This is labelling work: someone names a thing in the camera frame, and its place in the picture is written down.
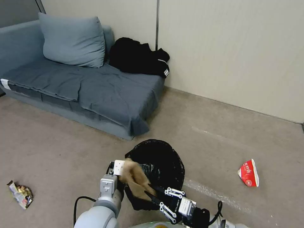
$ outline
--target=white mark on floor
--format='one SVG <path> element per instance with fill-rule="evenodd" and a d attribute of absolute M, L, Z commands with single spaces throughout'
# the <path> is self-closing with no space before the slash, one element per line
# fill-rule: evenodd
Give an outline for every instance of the white mark on floor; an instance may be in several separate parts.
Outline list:
<path fill-rule="evenodd" d="M 231 199 L 230 197 L 228 196 L 225 196 L 223 195 L 222 193 L 220 192 L 217 192 L 207 186 L 204 186 L 194 180 L 187 180 L 185 179 L 184 180 L 184 185 L 189 187 L 189 188 L 192 188 L 206 196 L 209 196 L 213 199 L 216 199 L 216 200 L 220 200 L 222 201 L 223 203 L 226 203 L 240 211 L 243 211 L 243 212 L 246 212 L 246 213 L 251 213 L 251 209 L 249 209 L 248 207 L 244 206 L 244 204 L 241 204 L 241 203 L 238 203 L 236 202 L 235 200 Z"/>
<path fill-rule="evenodd" d="M 238 147 L 238 148 L 241 148 L 243 150 L 247 150 L 247 151 L 250 151 L 250 152 L 253 152 L 253 153 L 256 152 L 256 150 L 254 148 L 252 148 L 250 146 L 247 146 L 245 144 L 242 144 L 242 143 L 240 143 L 238 141 L 235 141 L 233 139 L 229 139 L 229 138 L 226 138 L 226 137 L 221 136 L 221 135 L 217 135 L 217 134 L 212 133 L 212 132 L 208 132 L 208 131 L 205 131 L 205 130 L 202 130 L 202 129 L 198 129 L 196 127 L 191 127 L 191 129 L 194 130 L 194 131 L 196 131 L 196 132 L 199 132 L 199 133 L 202 133 L 202 134 L 206 134 L 207 136 L 210 136 L 210 137 L 212 137 L 214 139 L 217 139 L 217 140 L 219 140 L 221 142 L 227 143 L 227 144 L 232 145 L 234 147 Z"/>

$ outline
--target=black trash bag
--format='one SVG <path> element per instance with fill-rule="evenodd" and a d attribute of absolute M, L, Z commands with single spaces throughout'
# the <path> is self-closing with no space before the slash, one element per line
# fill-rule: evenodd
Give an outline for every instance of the black trash bag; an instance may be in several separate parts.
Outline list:
<path fill-rule="evenodd" d="M 152 185 L 164 189 L 170 187 L 181 190 L 185 178 L 185 167 L 179 155 L 167 142 L 156 139 L 143 141 L 128 152 L 125 158 L 139 163 Z M 134 210 L 159 210 L 156 204 L 135 197 L 128 185 L 124 190 Z M 165 195 L 157 197 L 165 205 L 170 204 L 168 202 L 170 197 L 165 197 Z"/>

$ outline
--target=black cable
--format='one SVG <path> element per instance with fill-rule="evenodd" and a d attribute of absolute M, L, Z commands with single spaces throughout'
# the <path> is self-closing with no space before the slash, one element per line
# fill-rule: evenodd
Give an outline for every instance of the black cable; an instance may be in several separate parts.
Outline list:
<path fill-rule="evenodd" d="M 41 9 L 40 9 L 40 6 L 39 6 L 39 4 L 38 4 L 38 2 L 37 2 L 37 0 L 35 0 L 35 2 L 36 2 L 36 4 L 37 4 L 37 6 L 38 6 L 39 11 L 42 13 L 42 11 L 41 11 Z"/>
<path fill-rule="evenodd" d="M 223 207 L 223 202 L 222 202 L 222 201 L 219 201 L 219 202 L 218 202 L 218 212 L 215 214 L 214 218 L 209 222 L 209 225 L 211 225 L 212 223 L 214 223 L 214 222 L 217 220 L 217 218 L 218 218 L 219 216 L 222 216 L 222 217 L 223 217 L 223 215 L 222 215 L 222 213 L 221 213 L 222 207 Z"/>
<path fill-rule="evenodd" d="M 87 199 L 87 200 L 89 199 L 89 200 L 91 200 L 91 201 L 93 201 L 93 202 L 96 202 L 95 199 L 93 199 L 93 198 L 91 198 L 91 197 L 88 197 L 88 196 L 80 196 L 80 197 L 77 198 L 77 200 L 75 201 L 75 205 L 74 205 L 74 225 L 73 225 L 73 227 L 75 226 L 75 223 L 76 223 L 77 202 L 78 202 L 78 200 L 80 200 L 80 199 Z"/>

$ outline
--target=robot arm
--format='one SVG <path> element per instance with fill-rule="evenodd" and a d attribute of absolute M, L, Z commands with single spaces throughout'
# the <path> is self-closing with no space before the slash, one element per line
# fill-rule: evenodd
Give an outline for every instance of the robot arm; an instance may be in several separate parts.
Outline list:
<path fill-rule="evenodd" d="M 76 221 L 75 228 L 118 228 L 117 217 L 124 197 L 124 185 L 113 175 L 114 162 L 111 162 L 107 174 L 100 180 L 100 195 L 93 207 L 82 213 Z M 173 188 L 166 190 L 150 185 L 157 194 L 165 194 L 170 200 L 165 205 L 157 197 L 145 192 L 160 207 L 160 211 L 175 225 L 180 221 L 187 227 L 194 228 L 248 228 L 243 224 L 232 224 L 221 218 L 221 201 L 218 204 L 218 213 L 210 217 L 207 209 L 196 207 L 196 202 L 186 197 L 184 191 Z"/>
<path fill-rule="evenodd" d="M 124 185 L 113 175 L 113 164 L 100 180 L 100 195 L 96 202 L 79 216 L 75 228 L 118 228 L 116 219 L 124 197 Z"/>

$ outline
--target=black jacket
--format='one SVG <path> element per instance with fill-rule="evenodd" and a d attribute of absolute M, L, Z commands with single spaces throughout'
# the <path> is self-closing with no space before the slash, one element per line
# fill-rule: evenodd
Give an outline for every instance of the black jacket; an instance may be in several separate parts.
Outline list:
<path fill-rule="evenodd" d="M 149 44 L 119 38 L 110 49 L 110 65 L 127 73 L 159 75 L 166 78 L 170 56 L 163 49 L 151 51 Z"/>

